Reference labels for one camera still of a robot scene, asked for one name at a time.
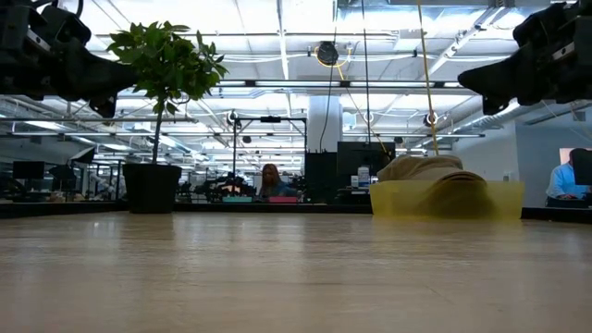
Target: pink box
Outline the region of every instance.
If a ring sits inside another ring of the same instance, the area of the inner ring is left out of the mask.
[[[298,198],[295,197],[269,197],[270,204],[297,204]]]

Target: tree trunk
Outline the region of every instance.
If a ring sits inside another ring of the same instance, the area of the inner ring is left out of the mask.
[[[158,142],[160,139],[160,125],[163,122],[163,112],[164,110],[158,113],[158,117],[156,118],[156,133],[154,134],[154,148],[152,150],[152,164],[157,164],[158,161]]]

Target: blue shirt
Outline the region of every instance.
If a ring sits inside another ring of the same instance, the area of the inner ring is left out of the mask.
[[[569,163],[557,166],[551,172],[551,181],[547,189],[549,197],[557,198],[560,195],[571,194],[583,199],[587,192],[586,185],[575,185],[574,167]]]

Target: pillar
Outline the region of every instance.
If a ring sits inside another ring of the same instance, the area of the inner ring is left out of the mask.
[[[337,151],[337,142],[342,141],[343,107],[340,96],[310,96],[308,105],[308,150],[311,153]]]

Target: folded fabric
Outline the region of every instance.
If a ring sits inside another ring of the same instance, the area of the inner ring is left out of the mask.
[[[483,180],[464,171],[460,158],[452,155],[414,157],[402,155],[378,171],[378,181],[388,180]]]
[[[378,181],[433,181],[424,191],[406,184],[413,194],[411,206],[416,216],[441,218],[489,218],[496,209],[487,193],[487,183],[478,175],[464,171],[463,162],[452,155],[413,157],[403,155],[378,172]]]

